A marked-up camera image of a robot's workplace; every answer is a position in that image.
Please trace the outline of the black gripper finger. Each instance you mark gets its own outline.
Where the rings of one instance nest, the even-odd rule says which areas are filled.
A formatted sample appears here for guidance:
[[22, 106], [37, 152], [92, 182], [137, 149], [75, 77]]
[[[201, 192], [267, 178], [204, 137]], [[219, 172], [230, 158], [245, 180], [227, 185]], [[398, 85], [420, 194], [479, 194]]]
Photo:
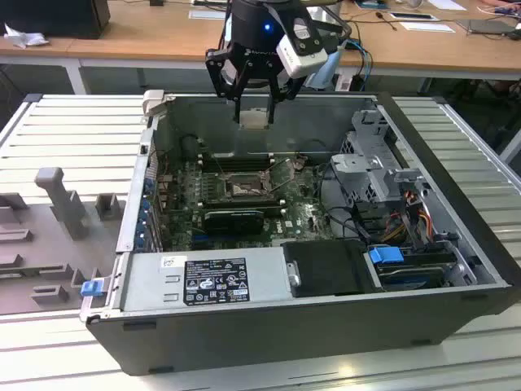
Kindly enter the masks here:
[[276, 66], [273, 62], [267, 62], [267, 81], [269, 83], [269, 102], [268, 102], [268, 123], [274, 123], [275, 108], [278, 103], [285, 100], [294, 100], [299, 94], [302, 85], [305, 82], [305, 77], [300, 78], [289, 78], [287, 82], [280, 86], [278, 84], [278, 74], [280, 73], [280, 67]]
[[[241, 98], [247, 84], [252, 78], [253, 62], [250, 58], [252, 50], [246, 47], [229, 47], [227, 49], [208, 49], [205, 65], [217, 95], [234, 103], [234, 122], [239, 123]], [[225, 80], [223, 69], [229, 62], [235, 69], [231, 84]]]

